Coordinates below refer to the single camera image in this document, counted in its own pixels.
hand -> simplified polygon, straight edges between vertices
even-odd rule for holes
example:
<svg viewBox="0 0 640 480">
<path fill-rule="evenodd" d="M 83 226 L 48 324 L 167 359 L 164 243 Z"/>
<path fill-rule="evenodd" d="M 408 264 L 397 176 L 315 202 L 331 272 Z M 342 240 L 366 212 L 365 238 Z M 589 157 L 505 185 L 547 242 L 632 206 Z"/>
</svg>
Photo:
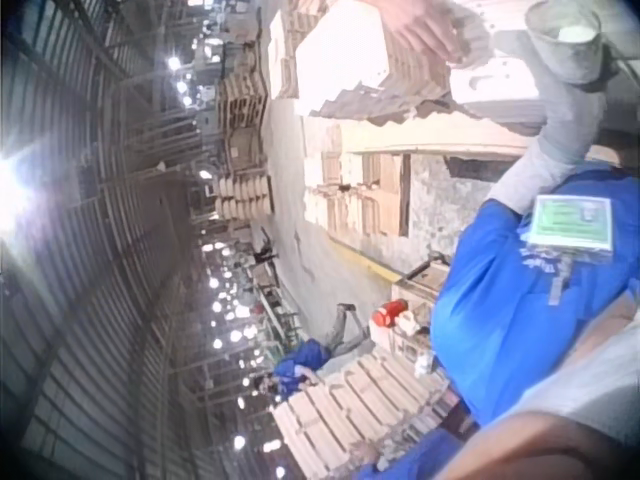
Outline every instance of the hand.
<svg viewBox="0 0 640 480">
<path fill-rule="evenodd" d="M 380 10 L 382 20 L 407 48 L 434 52 L 445 61 L 462 60 L 460 44 L 449 18 L 434 0 L 365 0 Z"/>
<path fill-rule="evenodd" d="M 371 442 L 358 442 L 351 446 L 351 452 L 362 465 L 375 465 L 380 460 L 380 452 Z"/>
</svg>

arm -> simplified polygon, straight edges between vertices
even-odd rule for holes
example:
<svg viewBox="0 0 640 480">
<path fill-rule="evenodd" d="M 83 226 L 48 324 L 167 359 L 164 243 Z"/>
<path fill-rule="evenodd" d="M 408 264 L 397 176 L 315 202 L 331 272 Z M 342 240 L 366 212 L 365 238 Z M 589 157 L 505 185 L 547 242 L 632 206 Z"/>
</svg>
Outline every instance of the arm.
<svg viewBox="0 0 640 480">
<path fill-rule="evenodd" d="M 304 376 L 311 380 L 311 382 L 314 384 L 322 383 L 322 379 L 316 374 L 316 372 L 308 367 L 305 367 L 303 365 L 296 365 L 294 371 L 297 378 Z"/>
</svg>

wooden pallet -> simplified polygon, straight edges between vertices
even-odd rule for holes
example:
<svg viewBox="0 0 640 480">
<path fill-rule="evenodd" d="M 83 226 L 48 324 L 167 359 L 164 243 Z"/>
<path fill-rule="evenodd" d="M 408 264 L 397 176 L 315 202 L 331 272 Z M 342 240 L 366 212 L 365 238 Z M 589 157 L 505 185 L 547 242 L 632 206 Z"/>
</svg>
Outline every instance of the wooden pallet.
<svg viewBox="0 0 640 480">
<path fill-rule="evenodd" d="M 442 418 L 432 406 L 457 403 L 443 400 L 447 387 L 438 375 L 417 380 L 407 363 L 376 348 L 323 385 L 293 395 L 273 416 L 307 478 L 336 477 L 359 467 L 351 454 L 359 441 L 382 448 L 413 422 L 422 433 L 435 428 Z"/>
</svg>

bucket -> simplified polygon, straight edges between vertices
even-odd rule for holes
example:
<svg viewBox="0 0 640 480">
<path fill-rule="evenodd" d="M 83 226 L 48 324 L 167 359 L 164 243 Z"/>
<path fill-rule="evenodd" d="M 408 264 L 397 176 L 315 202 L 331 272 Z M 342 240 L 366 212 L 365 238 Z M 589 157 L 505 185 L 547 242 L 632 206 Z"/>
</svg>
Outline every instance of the bucket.
<svg viewBox="0 0 640 480">
<path fill-rule="evenodd" d="M 598 16 L 577 1 L 543 1 L 525 15 L 529 36 L 542 60 L 566 83 L 585 85 L 602 70 Z"/>
</svg>

concrete floor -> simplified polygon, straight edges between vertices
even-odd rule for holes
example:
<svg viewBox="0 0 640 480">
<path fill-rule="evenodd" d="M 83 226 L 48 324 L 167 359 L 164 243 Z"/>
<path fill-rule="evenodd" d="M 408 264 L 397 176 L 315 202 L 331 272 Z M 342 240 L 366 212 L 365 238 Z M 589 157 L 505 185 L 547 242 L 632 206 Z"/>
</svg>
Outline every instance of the concrete floor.
<svg viewBox="0 0 640 480">
<path fill-rule="evenodd" d="M 278 8 L 278 0 L 262 4 L 261 63 L 267 83 L 269 24 Z M 260 226 L 272 236 L 279 254 L 278 274 L 302 313 L 301 323 L 309 335 L 322 338 L 332 326 L 337 303 L 354 303 L 364 324 L 389 298 L 390 285 L 364 267 L 345 262 L 327 233 L 304 220 L 303 158 L 330 147 L 331 128 L 337 122 L 303 119 L 295 114 L 294 102 L 272 101 L 265 113 L 262 135 L 275 215 L 253 227 L 256 239 L 261 238 Z M 408 238 L 348 239 L 352 246 L 402 272 L 423 262 L 431 250 L 453 253 L 459 233 L 473 218 L 490 183 L 453 178 L 442 157 L 415 156 L 411 188 Z M 349 322 L 347 335 L 356 332 L 355 323 Z M 329 370 L 339 368 L 348 358 L 342 360 L 330 362 Z"/>
</svg>

